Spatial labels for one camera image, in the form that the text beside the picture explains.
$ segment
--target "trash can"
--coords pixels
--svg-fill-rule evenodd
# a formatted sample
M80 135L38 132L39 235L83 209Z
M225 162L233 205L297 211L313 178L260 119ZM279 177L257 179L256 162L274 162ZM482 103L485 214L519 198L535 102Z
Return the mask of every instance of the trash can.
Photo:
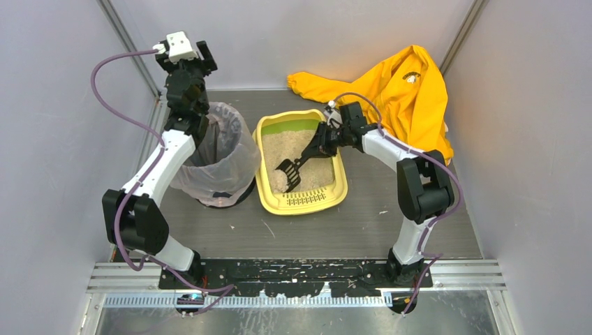
M255 187L261 153L241 114L225 103L210 103L204 140L179 168L170 186L203 205L228 208Z

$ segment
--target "logo on jacket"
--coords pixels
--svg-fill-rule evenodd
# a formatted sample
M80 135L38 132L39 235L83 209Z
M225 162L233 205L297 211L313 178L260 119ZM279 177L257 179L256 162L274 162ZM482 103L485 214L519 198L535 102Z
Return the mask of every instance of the logo on jacket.
M417 81L417 79L421 76L421 74L412 71L407 73L406 75L403 76L403 80L406 80L407 82L410 82L411 84L413 84L414 82Z

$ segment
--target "cable connector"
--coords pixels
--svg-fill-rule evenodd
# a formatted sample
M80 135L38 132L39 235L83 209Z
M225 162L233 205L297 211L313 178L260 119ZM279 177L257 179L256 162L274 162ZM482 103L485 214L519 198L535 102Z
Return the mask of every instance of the cable connector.
M166 46L162 43L155 44L152 49L158 50L157 54L164 54L166 52Z

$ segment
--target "black mounting plate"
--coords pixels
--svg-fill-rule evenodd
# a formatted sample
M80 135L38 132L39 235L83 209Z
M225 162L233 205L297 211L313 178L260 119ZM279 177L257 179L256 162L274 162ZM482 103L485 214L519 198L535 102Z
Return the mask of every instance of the black mounting plate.
M393 283L387 279L386 260L362 259L203 259L206 288L221 288L234 284L230 295L258 297L264 291L268 297L284 294L301 297L320 293L329 282L333 297L379 297L379 288L410 288L413 283ZM158 288L187 289L163 270ZM428 271L421 287L432 287Z

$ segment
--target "white wall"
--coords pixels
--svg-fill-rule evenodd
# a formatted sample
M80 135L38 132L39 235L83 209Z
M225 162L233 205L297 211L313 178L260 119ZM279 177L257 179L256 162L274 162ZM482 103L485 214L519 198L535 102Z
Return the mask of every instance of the white wall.
M123 52L95 1L8 1L0 10L2 334L74 334L95 261L109 256L101 196L137 164L142 131L92 95L101 59ZM105 98L148 119L129 60L99 75Z
M185 30L206 40L219 70L210 89L283 88L309 71L354 80L411 44L440 63L473 0L114 1L138 49ZM149 64L156 82L163 71Z
M592 329L591 16L490 1L445 78L468 208L525 334Z

